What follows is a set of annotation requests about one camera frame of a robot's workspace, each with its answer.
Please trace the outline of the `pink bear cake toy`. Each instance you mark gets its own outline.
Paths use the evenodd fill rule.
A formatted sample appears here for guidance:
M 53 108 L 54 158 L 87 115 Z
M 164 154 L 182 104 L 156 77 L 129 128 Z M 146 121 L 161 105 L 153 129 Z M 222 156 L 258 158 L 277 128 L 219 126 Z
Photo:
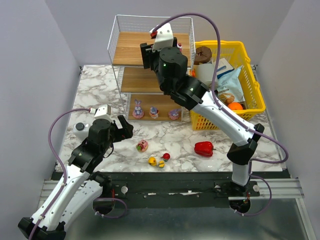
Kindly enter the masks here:
M 183 49 L 183 48 L 182 48 L 182 44 L 181 44 L 181 43 L 178 43 L 178 44 L 177 44 L 177 48 L 179 49 L 180 52 L 182 52 L 182 49 Z

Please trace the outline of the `pink strawberry cake toy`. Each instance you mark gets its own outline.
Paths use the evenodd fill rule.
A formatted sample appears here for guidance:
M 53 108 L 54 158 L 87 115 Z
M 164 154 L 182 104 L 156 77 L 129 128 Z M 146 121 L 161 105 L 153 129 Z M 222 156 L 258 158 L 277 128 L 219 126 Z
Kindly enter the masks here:
M 141 140 L 137 145 L 136 145 L 136 149 L 138 152 L 140 153 L 144 153 L 149 147 L 149 144 L 146 140 Z

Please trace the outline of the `purple bunny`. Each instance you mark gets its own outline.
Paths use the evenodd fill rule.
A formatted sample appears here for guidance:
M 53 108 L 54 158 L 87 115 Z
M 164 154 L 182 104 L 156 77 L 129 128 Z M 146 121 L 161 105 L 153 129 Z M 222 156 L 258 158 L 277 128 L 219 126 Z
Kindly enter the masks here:
M 143 110 L 142 107 L 141 107 L 142 101 L 135 99 L 135 100 L 134 100 L 134 103 L 135 103 L 135 107 L 134 107 L 134 109 L 133 109 L 132 116 L 133 116 L 135 119 L 141 119 L 141 118 L 145 115 L 145 112 L 144 112 L 144 110 Z

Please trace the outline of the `purple bunny donut toy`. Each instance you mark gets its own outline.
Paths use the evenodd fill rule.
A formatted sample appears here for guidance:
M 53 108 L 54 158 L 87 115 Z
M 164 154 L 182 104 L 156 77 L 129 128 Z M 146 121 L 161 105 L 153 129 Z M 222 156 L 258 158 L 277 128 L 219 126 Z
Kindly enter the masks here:
M 149 115 L 151 118 L 157 119 L 159 117 L 159 110 L 156 107 L 151 106 L 149 109 Z

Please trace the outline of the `red strawberry toy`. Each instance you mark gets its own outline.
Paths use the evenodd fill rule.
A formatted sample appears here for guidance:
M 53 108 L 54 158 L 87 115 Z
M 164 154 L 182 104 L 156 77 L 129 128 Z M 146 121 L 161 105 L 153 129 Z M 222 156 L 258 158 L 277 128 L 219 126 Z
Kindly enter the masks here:
M 169 153 L 164 153 L 161 158 L 162 158 L 165 162 L 167 162 L 167 161 L 171 158 L 171 156 L 170 156 Z

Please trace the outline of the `purple bunny figure toy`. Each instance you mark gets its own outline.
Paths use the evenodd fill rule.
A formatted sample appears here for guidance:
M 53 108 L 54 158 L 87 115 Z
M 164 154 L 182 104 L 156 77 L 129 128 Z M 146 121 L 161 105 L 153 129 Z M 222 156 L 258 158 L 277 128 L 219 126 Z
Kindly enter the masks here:
M 175 121 L 178 120 L 181 116 L 181 108 L 176 108 L 168 112 L 168 117 Z

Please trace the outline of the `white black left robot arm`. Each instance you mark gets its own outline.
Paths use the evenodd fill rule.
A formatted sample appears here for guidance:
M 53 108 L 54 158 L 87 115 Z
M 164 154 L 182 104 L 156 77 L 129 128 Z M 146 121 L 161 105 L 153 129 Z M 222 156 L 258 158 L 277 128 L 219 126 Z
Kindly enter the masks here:
M 114 121 L 96 119 L 86 137 L 72 152 L 61 179 L 42 206 L 31 216 L 24 217 L 18 228 L 29 240 L 63 240 L 71 223 L 104 188 L 111 188 L 108 177 L 95 168 L 115 143 L 130 139 L 134 127 L 119 115 L 121 128 Z

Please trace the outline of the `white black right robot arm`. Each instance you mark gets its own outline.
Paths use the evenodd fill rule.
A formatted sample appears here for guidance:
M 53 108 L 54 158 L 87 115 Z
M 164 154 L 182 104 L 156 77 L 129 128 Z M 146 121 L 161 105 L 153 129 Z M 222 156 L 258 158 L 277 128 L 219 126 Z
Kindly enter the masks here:
M 181 107 L 205 117 L 231 140 L 227 158 L 232 162 L 231 181 L 244 187 L 250 180 L 249 161 L 255 153 L 265 128 L 239 117 L 199 79 L 187 74 L 188 59 L 177 42 L 153 50 L 152 44 L 140 44 L 143 67 L 154 71 L 160 90 Z

